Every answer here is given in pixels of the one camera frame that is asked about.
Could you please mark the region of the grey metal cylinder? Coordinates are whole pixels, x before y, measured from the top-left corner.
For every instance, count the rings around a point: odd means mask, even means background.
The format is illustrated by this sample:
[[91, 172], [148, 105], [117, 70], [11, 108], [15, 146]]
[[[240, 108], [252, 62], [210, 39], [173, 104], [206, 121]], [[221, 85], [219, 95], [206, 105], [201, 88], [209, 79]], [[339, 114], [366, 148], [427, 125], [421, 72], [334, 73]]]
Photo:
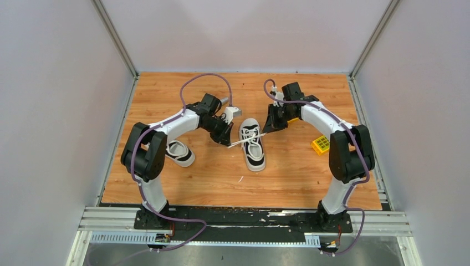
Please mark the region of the grey metal cylinder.
[[229, 103], [229, 97], [223, 97], [220, 99], [220, 101], [221, 101], [220, 107], [223, 107], [224, 105]]

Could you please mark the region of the black white sneaker with laces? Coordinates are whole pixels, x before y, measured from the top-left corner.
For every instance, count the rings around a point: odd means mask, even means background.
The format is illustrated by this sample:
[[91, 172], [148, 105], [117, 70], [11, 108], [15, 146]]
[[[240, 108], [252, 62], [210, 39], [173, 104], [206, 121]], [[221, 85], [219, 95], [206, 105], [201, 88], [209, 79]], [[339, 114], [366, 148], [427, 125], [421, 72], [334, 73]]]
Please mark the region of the black white sneaker with laces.
[[255, 118], [245, 119], [238, 130], [239, 141], [244, 153], [248, 169], [259, 172], [265, 169], [266, 160], [262, 144], [262, 131], [259, 122]]

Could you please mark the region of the aluminium frame rail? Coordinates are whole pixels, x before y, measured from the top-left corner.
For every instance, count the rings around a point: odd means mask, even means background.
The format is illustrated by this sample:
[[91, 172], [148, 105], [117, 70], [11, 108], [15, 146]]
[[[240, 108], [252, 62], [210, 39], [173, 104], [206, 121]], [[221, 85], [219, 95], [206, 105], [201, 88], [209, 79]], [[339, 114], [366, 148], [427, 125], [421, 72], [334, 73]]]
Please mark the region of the aluminium frame rail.
[[[86, 207], [77, 231], [135, 233], [137, 208]], [[422, 265], [420, 255], [405, 212], [365, 211], [361, 235], [366, 237], [396, 237], [405, 265]]]

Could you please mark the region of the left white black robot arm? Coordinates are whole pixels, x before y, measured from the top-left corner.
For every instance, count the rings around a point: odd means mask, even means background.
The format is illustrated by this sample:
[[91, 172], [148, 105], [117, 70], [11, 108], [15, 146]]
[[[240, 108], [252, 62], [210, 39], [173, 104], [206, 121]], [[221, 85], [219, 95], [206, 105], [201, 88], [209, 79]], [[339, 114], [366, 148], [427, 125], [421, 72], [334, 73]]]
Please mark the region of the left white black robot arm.
[[170, 214], [164, 210], [168, 200], [160, 180], [170, 142], [202, 128], [215, 143], [229, 146], [233, 119], [242, 111], [228, 106], [217, 115], [221, 107], [219, 98], [205, 94], [201, 101], [185, 105], [166, 120], [149, 125], [138, 122], [132, 127], [120, 161], [137, 183], [142, 205], [150, 211], [148, 220], [155, 228], [163, 229], [170, 221]]

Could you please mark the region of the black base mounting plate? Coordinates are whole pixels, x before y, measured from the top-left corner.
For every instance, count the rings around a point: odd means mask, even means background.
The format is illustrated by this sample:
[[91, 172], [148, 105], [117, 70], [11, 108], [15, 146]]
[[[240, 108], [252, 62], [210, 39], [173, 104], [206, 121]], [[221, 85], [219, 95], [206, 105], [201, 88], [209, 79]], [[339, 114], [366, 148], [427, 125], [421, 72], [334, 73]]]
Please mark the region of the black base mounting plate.
[[242, 243], [302, 243], [307, 233], [325, 233], [331, 239], [353, 232], [348, 214], [323, 224], [316, 211], [286, 209], [219, 208], [169, 206], [163, 210], [170, 220], [161, 218], [141, 206], [136, 212], [134, 228], [168, 230], [171, 240]]

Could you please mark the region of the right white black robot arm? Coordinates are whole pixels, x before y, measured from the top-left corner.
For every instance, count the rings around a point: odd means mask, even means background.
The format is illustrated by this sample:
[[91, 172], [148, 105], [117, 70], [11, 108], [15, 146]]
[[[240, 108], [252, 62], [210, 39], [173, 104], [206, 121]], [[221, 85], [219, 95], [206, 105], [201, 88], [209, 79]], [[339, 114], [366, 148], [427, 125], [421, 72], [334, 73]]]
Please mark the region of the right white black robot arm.
[[375, 167], [369, 129], [353, 125], [330, 111], [316, 96], [305, 95], [299, 83], [271, 89], [263, 85], [273, 100], [268, 106], [264, 133], [286, 129], [288, 122], [298, 118], [316, 128], [329, 142], [329, 169], [332, 180], [326, 195], [318, 204], [316, 223], [323, 231], [331, 231], [339, 218], [349, 210], [348, 201], [357, 185], [370, 180]]

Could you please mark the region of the yellow green building block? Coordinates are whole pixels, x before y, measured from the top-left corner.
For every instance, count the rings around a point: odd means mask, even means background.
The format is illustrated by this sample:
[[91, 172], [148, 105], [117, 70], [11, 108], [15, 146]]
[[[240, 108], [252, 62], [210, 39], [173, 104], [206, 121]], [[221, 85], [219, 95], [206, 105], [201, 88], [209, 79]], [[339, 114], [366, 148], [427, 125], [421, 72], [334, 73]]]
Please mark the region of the yellow green building block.
[[326, 136], [313, 140], [310, 145], [319, 156], [326, 154], [330, 150], [330, 142]]

